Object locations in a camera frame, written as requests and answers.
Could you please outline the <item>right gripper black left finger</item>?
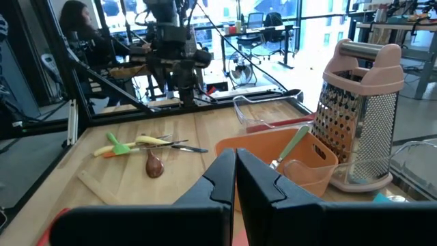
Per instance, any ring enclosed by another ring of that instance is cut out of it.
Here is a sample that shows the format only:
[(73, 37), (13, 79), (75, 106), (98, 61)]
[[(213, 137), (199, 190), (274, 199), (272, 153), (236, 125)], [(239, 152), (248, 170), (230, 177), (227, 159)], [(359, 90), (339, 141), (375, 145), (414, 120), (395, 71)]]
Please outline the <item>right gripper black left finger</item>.
[(236, 154), (226, 148), (172, 205), (86, 206), (53, 224), (51, 245), (231, 245)]

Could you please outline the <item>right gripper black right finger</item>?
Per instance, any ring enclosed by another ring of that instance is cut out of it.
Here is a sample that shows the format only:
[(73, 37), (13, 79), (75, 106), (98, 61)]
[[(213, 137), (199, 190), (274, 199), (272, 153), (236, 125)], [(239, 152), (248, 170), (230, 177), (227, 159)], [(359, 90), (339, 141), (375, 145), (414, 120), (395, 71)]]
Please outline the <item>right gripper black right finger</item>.
[(250, 245), (435, 245), (435, 202), (325, 202), (248, 150), (236, 184)]

